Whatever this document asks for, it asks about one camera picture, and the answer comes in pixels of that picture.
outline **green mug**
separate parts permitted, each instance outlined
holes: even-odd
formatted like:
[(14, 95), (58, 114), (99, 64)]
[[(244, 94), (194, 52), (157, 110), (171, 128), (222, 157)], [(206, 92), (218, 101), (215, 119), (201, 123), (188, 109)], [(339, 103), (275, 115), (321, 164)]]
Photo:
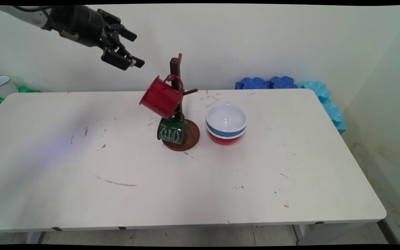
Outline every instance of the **green mug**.
[(183, 113), (180, 112), (180, 114), (182, 120), (177, 120), (175, 118), (169, 118), (169, 119), (162, 118), (160, 120), (160, 125), (158, 126), (158, 131), (157, 131), (157, 139), (170, 141), (175, 144), (182, 143), (188, 123), (187, 121), (184, 120)]

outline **table leg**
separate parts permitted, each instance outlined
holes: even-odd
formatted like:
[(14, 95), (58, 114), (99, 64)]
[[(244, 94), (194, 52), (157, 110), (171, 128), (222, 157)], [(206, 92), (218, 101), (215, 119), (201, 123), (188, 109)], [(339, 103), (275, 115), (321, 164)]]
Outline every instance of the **table leg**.
[(299, 241), (297, 245), (326, 245), (348, 231), (351, 231), (363, 223), (333, 223), (318, 224), (314, 229), (309, 225), (294, 225)]

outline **light blue foam block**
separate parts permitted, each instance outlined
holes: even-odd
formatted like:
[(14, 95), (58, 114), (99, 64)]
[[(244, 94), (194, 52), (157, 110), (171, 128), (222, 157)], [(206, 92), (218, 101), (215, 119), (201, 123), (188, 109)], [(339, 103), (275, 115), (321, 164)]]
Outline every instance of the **light blue foam block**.
[(336, 128), (337, 128), (339, 134), (342, 134), (342, 133), (345, 132), (346, 129), (347, 129), (347, 128), (345, 127), (345, 124), (343, 124), (343, 122), (339, 123), (339, 125), (336, 126)]
[(319, 81), (306, 81), (303, 83), (303, 87), (314, 91), (321, 103), (328, 101), (328, 98), (331, 95), (331, 93), (327, 90), (327, 85)]
[(336, 104), (332, 103), (331, 100), (328, 99), (322, 105), (336, 127), (342, 123), (343, 114), (339, 112), (339, 107)]

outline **floor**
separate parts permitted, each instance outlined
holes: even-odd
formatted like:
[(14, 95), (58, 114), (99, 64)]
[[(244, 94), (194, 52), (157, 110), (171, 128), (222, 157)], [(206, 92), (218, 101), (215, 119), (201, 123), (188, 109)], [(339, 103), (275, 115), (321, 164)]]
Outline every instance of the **floor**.
[[(23, 243), (24, 233), (0, 234), (8, 242)], [(109, 231), (47, 232), (42, 244), (140, 245), (153, 247), (231, 247), (295, 245), (292, 226), (224, 226)], [(376, 223), (366, 223), (333, 241), (338, 244), (387, 244)]]

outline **white table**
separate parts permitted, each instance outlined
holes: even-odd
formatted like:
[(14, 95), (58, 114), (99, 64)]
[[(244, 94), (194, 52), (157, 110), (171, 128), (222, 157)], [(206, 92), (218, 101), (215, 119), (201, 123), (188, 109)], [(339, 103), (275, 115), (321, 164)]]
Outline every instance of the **white table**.
[[(0, 232), (293, 224), (301, 245), (385, 218), (311, 90), (187, 95), (201, 136), (186, 152), (157, 141), (160, 117), (138, 105), (143, 94), (10, 95), (0, 105)], [(206, 109), (221, 103), (249, 117), (232, 145), (206, 133)]]

